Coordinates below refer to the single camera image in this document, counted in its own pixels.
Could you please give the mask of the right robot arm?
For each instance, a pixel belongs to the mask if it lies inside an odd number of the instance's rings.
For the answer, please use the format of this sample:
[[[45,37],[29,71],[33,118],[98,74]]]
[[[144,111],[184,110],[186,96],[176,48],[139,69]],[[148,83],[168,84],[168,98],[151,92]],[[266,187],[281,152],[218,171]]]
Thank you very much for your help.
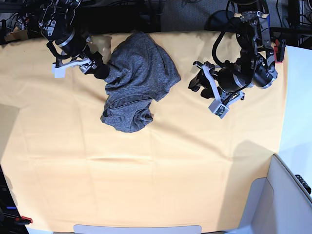
[[[46,46],[56,58],[52,73],[55,78],[64,78],[67,68],[77,66],[85,75],[92,74],[104,80],[109,75],[109,68],[101,53],[93,53],[88,45],[90,36],[73,26],[76,10],[81,4],[81,0],[52,0],[40,17],[40,32],[48,40]]]

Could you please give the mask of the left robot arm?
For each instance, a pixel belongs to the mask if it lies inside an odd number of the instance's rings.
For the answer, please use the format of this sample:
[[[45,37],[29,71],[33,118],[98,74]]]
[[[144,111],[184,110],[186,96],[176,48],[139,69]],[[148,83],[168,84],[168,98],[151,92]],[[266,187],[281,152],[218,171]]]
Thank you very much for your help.
[[[244,89],[253,86],[265,89],[277,78],[266,1],[230,0],[227,6],[231,5],[233,15],[230,17],[230,11],[225,10],[227,23],[213,44],[214,63],[195,61],[193,65],[199,72],[188,86],[193,92],[203,88],[202,97],[219,100],[224,106],[244,99]],[[230,28],[234,29],[241,47],[240,57],[235,62],[221,61],[217,57],[218,46]]]

